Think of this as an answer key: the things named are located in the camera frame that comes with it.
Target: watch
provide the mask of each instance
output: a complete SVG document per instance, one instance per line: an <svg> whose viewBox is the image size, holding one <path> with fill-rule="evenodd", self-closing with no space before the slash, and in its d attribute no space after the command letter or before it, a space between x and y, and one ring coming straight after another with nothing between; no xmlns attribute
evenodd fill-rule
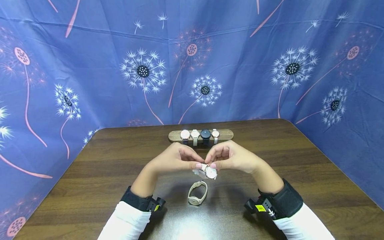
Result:
<svg viewBox="0 0 384 240"><path fill-rule="evenodd" d="M209 146L209 139L211 138L211 132L208 129L203 129L200 132L200 136L203 139L203 144Z"/></svg>
<svg viewBox="0 0 384 240"><path fill-rule="evenodd" d="M188 145L188 139L191 136L189 131L187 129L184 129L183 131L180 132L180 138L183 140L184 145Z"/></svg>
<svg viewBox="0 0 384 240"><path fill-rule="evenodd" d="M210 166L206 164L202 164L201 169L194 169L192 172L202 179L213 179L215 180L217 177L217 171L216 169L211 168Z"/></svg>
<svg viewBox="0 0 384 240"><path fill-rule="evenodd" d="M193 129L191 132L191 136L193 138L193 146L196 147L197 146L197 139L199 138L200 133L196 129Z"/></svg>
<svg viewBox="0 0 384 240"><path fill-rule="evenodd" d="M203 197L202 197L202 198L197 198L197 197L195 197L195 196L191 196L191 192L192 192L192 190L195 189L195 188L197 188L197 187L200 187L201 185L204 185L204 187L205 187L205 193L204 193ZM206 184L204 181L195 182L195 183L191 186L191 188L189 189L189 193L188 193L188 202L189 202L190 204L194 205L194 206L198 206L198 205L200 205L200 204L204 201L205 197L207 196L207 192L208 192L208 186L207 186L207 184Z"/></svg>
<svg viewBox="0 0 384 240"><path fill-rule="evenodd" d="M220 135L220 133L216 129L213 129L212 137L214 138L214 144L217 144L217 140L218 140L219 135Z"/></svg>

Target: black wrist strap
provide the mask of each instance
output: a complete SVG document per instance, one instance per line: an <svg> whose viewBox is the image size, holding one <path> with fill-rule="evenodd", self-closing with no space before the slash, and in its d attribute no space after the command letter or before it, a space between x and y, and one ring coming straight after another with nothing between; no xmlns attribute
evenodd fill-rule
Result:
<svg viewBox="0 0 384 240"><path fill-rule="evenodd" d="M287 180L283 179L283 182L284 187L277 194L267 194L258 190L260 195L272 204L278 218L292 217L303 206L300 194Z"/></svg>
<svg viewBox="0 0 384 240"><path fill-rule="evenodd" d="M131 192L131 186L125 191L120 201L123 201L142 212L161 210L166 203L164 199L159 197L156 200L153 199L152 195L146 198L139 197Z"/></svg>
<svg viewBox="0 0 384 240"><path fill-rule="evenodd" d="M273 220L292 217L303 206L300 194L283 179L284 187L277 194L263 193L260 190L259 199L254 202L249 199L244 207L250 213L267 212Z"/></svg>

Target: fabric backdrop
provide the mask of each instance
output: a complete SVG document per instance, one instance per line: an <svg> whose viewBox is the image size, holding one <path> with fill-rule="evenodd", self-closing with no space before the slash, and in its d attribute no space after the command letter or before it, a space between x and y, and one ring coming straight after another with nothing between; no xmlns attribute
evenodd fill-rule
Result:
<svg viewBox="0 0 384 240"><path fill-rule="evenodd" d="M2 0L0 239L105 127L287 119L383 208L383 12L378 0Z"/></svg>

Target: person's right hand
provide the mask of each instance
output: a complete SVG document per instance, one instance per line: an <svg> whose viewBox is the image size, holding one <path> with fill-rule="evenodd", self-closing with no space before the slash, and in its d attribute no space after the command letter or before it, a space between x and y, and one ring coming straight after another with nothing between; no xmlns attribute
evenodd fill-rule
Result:
<svg viewBox="0 0 384 240"><path fill-rule="evenodd" d="M253 174L264 160L232 140L213 146L205 158L205 164L213 169L237 169Z"/></svg>

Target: dandelion print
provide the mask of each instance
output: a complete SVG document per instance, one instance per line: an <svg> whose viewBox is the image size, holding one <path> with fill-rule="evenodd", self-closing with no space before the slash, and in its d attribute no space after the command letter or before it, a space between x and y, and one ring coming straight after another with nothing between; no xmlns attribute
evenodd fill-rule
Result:
<svg viewBox="0 0 384 240"><path fill-rule="evenodd" d="M368 55L373 50L376 39L370 28L363 28L352 35L343 43L334 56L337 64L321 76L310 88L300 97L296 105L320 82L328 73L336 69L339 75L350 78L354 72L360 69L362 63L367 60Z"/></svg>
<svg viewBox="0 0 384 240"><path fill-rule="evenodd" d="M217 83L216 78L211 78L209 75L196 78L189 93L195 100L183 113L179 120L179 124L183 120L184 115L194 104L200 104L202 107L214 105L217 99L223 94L221 89L222 85Z"/></svg>
<svg viewBox="0 0 384 240"><path fill-rule="evenodd" d="M77 11L79 10L79 5L80 5L80 0L77 0L76 7L75 7L74 12L72 14L72 18L71 18L70 23L68 24L68 27L67 27L67 32L65 33L66 38L69 36L69 34L72 31L74 21L76 20Z"/></svg>
<svg viewBox="0 0 384 240"><path fill-rule="evenodd" d="M139 127L139 126L147 126L148 123L146 121L140 119L132 119L127 123L128 127Z"/></svg>
<svg viewBox="0 0 384 240"><path fill-rule="evenodd" d="M339 24L341 23L341 21L343 20L343 19L346 19L346 18L348 18L349 17L349 13L348 12L344 12L344 13L342 13L342 14L340 14L340 15L337 15L337 20L339 20L339 22L336 24L336 26L335 27L337 27L337 26L339 26Z"/></svg>
<svg viewBox="0 0 384 240"><path fill-rule="evenodd" d="M52 6L52 8L58 13L55 5L51 2L51 0L48 0L49 4Z"/></svg>
<svg viewBox="0 0 384 240"><path fill-rule="evenodd" d="M159 21L162 21L163 22L163 27L162 29L164 29L164 21L168 20L168 17L166 14L162 13L161 15L157 16L157 20Z"/></svg>
<svg viewBox="0 0 384 240"><path fill-rule="evenodd" d="M32 61L21 48L22 44L13 37L11 31L0 27L0 71L7 79L25 79L26 103L24 109L24 120L28 130L45 146L47 144L32 129L28 119L28 108L30 102L30 89L36 84L45 84L45 75L40 71L37 63Z"/></svg>
<svg viewBox="0 0 384 240"><path fill-rule="evenodd" d="M312 21L311 22L311 26L305 32L308 32L308 30L311 29L311 27L318 28L319 26L320 26L320 21L319 20Z"/></svg>
<svg viewBox="0 0 384 240"><path fill-rule="evenodd" d="M136 26L136 28L135 28L135 35L136 35L137 28L143 29L144 25L141 25L141 22L139 20L135 21L134 24Z"/></svg>
<svg viewBox="0 0 384 240"><path fill-rule="evenodd" d="M280 100L283 90L295 89L301 82L307 81L319 58L316 57L316 50L308 50L306 47L298 49L290 48L280 58L276 59L272 68L273 85L280 84L281 91L277 105L277 117L280 118Z"/></svg>
<svg viewBox="0 0 384 240"><path fill-rule="evenodd" d="M162 125L164 125L163 122L148 103L147 93L158 93L161 90L160 87L166 84L165 68L165 62L159 59L155 51L151 51L147 56L147 51L142 48L136 52L128 52L127 57L120 64L122 75L128 80L129 86L142 88L149 110Z"/></svg>
<svg viewBox="0 0 384 240"><path fill-rule="evenodd" d="M93 137L93 135L94 135L97 131L99 131L99 128L96 129L96 130L93 130L93 131L88 131L87 137L85 137L85 138L83 139L83 143L84 143L83 148L85 147L85 145L87 145L87 143L89 142L89 140L91 140L91 138Z"/></svg>
<svg viewBox="0 0 384 240"><path fill-rule="evenodd" d="M284 0L281 0L281 2L279 3L279 5L277 5L277 7L271 12L271 14L268 15L268 17L266 19L264 19L264 21L253 31L253 33L251 34L251 36L249 37L252 37L253 35L255 35L255 33L260 30L264 24L271 18L271 16L276 12L276 10L279 9L280 5L283 3Z"/></svg>
<svg viewBox="0 0 384 240"><path fill-rule="evenodd" d="M301 123L310 116L316 115L318 113L323 116L322 121L328 127L341 121L341 116L345 113L345 100L347 99L347 89L343 88L334 88L331 90L328 95L323 99L323 108L311 115L306 116L305 118L296 122L296 124Z"/></svg>
<svg viewBox="0 0 384 240"><path fill-rule="evenodd" d="M19 200L11 208L1 211L0 239L8 239L16 236L41 202L42 198L36 195Z"/></svg>
<svg viewBox="0 0 384 240"><path fill-rule="evenodd" d="M63 86L59 84L55 84L55 97L56 97L56 105L59 106L57 109L57 115L59 116L66 116L66 119L61 126L60 129L60 136L63 140L66 148L67 148L67 159L70 158L70 148L68 147L68 144L63 138L63 128L65 124L72 119L79 120L81 118L81 111L79 108L79 96L77 94L74 94L73 90L71 88L64 88Z"/></svg>
<svg viewBox="0 0 384 240"><path fill-rule="evenodd" d="M0 108L0 149L4 148L4 145L5 145L5 141L12 138L13 135L12 135L12 130L7 127L7 126L3 126L3 121L9 116L10 114L8 113L8 110L6 107L2 107ZM24 170L23 168L20 168L16 165L14 165L13 163L11 163L9 160L7 160L3 155L0 154L0 159L5 162L6 164L8 164L9 166L21 171L21 172L24 172L26 174L29 174L31 176L35 176L35 177L41 177L41 178L52 178L51 176L48 176L48 175L44 175L44 174L38 174L38 173L34 173L34 172L30 172L30 171L27 171L27 170Z"/></svg>
<svg viewBox="0 0 384 240"><path fill-rule="evenodd" d="M197 67L202 67L208 58L209 53L212 51L211 38L205 37L203 31L195 28L182 33L176 44L175 58L180 60L181 66L177 71L175 82L173 83L172 91L169 97L168 107L172 101L173 91L179 74L183 68L190 71L195 70Z"/></svg>

